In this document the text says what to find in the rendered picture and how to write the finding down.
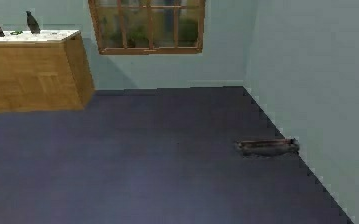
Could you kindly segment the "wooden framed window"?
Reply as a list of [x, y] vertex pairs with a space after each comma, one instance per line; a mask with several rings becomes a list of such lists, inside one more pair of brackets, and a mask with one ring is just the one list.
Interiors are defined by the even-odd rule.
[[200, 54], [206, 0], [87, 0], [101, 55]]

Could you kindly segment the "dark brown baseball bat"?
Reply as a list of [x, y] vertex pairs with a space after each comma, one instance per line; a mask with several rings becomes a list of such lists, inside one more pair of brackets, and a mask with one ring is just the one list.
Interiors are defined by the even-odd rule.
[[298, 154], [300, 150], [296, 139], [236, 141], [235, 145], [243, 156], [275, 157], [288, 153]]

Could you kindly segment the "wooden counter with white top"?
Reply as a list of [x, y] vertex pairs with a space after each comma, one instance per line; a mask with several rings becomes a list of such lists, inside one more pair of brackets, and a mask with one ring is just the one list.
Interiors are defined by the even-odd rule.
[[80, 31], [0, 38], [0, 113], [82, 110], [94, 92]]

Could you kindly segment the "dark grey bottle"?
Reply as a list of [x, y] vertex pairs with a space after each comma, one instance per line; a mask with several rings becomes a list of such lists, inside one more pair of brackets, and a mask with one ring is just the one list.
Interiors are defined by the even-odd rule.
[[35, 17], [32, 15], [30, 11], [26, 12], [26, 16], [27, 16], [26, 18], [27, 26], [30, 29], [30, 32], [32, 34], [39, 34], [41, 32], [41, 29]]

